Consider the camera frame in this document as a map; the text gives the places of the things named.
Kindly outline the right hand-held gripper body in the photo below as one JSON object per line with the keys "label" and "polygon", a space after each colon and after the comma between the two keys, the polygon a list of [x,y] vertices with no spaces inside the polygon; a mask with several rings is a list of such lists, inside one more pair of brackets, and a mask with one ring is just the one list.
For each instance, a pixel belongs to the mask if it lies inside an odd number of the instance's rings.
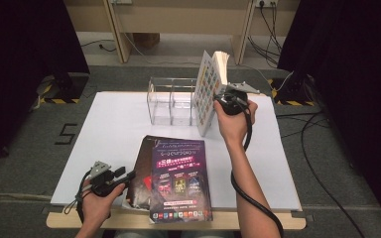
{"label": "right hand-held gripper body", "polygon": [[245,81],[229,83],[224,92],[215,96],[215,100],[227,115],[237,115],[248,108],[248,93],[259,94],[260,91]]}

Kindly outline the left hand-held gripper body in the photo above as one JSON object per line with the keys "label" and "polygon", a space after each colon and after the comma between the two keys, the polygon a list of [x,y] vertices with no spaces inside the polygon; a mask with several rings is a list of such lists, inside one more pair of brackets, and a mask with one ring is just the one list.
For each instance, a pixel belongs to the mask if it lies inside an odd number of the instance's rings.
{"label": "left hand-held gripper body", "polygon": [[115,178],[117,177],[108,164],[97,161],[90,171],[91,190],[98,196],[107,196],[117,186]]}

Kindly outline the purple magazine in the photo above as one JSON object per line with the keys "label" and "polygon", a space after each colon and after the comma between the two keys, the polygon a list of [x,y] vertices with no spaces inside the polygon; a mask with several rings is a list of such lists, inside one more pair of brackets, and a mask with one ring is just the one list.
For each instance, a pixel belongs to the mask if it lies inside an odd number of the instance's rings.
{"label": "purple magazine", "polygon": [[152,223],[212,221],[204,140],[162,139],[152,151]]}

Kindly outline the clear acrylic book rack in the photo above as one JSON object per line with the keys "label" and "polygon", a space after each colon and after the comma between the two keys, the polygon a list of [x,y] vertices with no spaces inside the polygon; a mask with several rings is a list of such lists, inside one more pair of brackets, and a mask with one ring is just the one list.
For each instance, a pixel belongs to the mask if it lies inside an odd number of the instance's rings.
{"label": "clear acrylic book rack", "polygon": [[195,78],[151,77],[147,106],[153,125],[195,126]]}

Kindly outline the person's right hand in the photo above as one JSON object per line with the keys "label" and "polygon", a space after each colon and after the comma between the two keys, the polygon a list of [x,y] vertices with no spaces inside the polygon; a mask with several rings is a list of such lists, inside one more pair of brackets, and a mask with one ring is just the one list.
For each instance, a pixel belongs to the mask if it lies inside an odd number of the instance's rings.
{"label": "person's right hand", "polygon": [[217,114],[219,131],[226,145],[242,146],[247,133],[246,114],[241,112],[237,115],[228,115],[218,101],[215,101],[213,106]]}

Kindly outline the person's left hand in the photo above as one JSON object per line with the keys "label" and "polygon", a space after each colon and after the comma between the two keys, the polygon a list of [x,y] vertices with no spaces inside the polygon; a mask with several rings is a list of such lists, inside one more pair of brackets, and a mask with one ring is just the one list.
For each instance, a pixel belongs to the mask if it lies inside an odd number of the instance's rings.
{"label": "person's left hand", "polygon": [[89,232],[98,229],[109,217],[111,206],[114,200],[123,192],[124,183],[118,184],[108,195],[98,196],[91,189],[82,193],[82,229]]}

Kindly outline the white table board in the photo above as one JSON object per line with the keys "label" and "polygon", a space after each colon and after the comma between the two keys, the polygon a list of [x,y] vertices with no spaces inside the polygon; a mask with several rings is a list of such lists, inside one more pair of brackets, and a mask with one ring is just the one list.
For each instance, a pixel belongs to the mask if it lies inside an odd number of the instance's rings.
{"label": "white table board", "polygon": [[[282,145],[272,99],[262,95],[250,95],[249,99],[258,104],[251,142],[246,151],[252,169],[272,209],[299,210],[301,204]],[[97,93],[51,203],[71,203],[83,175],[96,161],[114,169],[132,170],[142,139],[147,135],[200,138],[195,126],[153,125],[144,92]],[[216,121],[212,122],[203,139],[211,205],[233,208],[236,202],[230,182],[231,165]]]}

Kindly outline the black stand base striped tape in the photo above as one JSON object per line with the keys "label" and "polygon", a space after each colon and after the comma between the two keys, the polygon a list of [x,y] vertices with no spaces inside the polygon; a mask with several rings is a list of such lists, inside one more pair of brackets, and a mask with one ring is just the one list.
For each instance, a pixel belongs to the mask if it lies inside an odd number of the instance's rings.
{"label": "black stand base striped tape", "polygon": [[71,104],[78,103],[82,92],[88,82],[87,75],[71,75],[68,83],[47,80],[47,86],[40,96],[41,103]]}
{"label": "black stand base striped tape", "polygon": [[314,100],[304,83],[287,78],[268,79],[273,101],[279,105],[314,106]]}

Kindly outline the beige wooden desk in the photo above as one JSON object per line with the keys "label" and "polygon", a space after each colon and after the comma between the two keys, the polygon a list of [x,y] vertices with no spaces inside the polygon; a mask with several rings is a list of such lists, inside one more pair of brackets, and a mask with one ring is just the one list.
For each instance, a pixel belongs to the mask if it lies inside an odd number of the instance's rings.
{"label": "beige wooden desk", "polygon": [[243,63],[246,40],[288,35],[301,0],[255,7],[255,0],[63,0],[78,32],[110,32],[120,62],[130,58],[134,33],[227,35],[236,63]]}

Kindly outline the brown cardboard box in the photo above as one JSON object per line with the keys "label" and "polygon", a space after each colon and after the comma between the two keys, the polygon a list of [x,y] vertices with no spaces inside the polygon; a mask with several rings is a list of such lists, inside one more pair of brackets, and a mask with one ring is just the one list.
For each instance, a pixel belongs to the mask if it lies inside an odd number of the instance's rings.
{"label": "brown cardboard box", "polygon": [[160,42],[159,33],[134,33],[134,43],[142,48],[151,49]]}

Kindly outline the light wooden table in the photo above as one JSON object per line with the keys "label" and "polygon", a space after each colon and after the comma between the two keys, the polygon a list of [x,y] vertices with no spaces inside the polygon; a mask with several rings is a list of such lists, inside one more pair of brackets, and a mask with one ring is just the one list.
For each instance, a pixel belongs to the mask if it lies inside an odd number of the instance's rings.
{"label": "light wooden table", "polygon": [[201,194],[185,196],[179,205],[165,211],[150,209],[143,215],[123,209],[124,193],[130,187],[117,185],[99,197],[89,188],[90,169],[97,162],[134,167],[147,136],[197,140],[195,126],[154,125],[149,119],[147,95],[138,92],[99,92],[52,197],[54,204],[83,202],[81,215],[66,216],[61,224],[81,231],[105,226],[126,230],[240,230],[249,238],[277,237],[284,218],[300,209],[279,135],[270,97],[255,95],[249,108],[226,115],[219,103],[212,106],[215,118],[201,139],[204,143],[201,169],[206,172],[211,207],[200,207]]}

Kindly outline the black curtain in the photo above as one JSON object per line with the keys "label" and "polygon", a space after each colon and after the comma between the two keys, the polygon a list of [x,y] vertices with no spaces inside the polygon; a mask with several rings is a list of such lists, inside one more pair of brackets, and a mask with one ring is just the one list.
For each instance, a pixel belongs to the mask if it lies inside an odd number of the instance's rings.
{"label": "black curtain", "polygon": [[52,75],[89,69],[64,0],[0,0],[0,151]]}
{"label": "black curtain", "polygon": [[381,205],[381,0],[300,0],[279,67],[314,78]]}

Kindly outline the wall power socket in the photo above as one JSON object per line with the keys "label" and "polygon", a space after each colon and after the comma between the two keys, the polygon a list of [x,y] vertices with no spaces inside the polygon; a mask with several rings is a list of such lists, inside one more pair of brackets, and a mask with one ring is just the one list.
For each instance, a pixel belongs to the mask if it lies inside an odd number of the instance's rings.
{"label": "wall power socket", "polygon": [[255,7],[257,8],[273,8],[277,7],[279,0],[255,0]]}

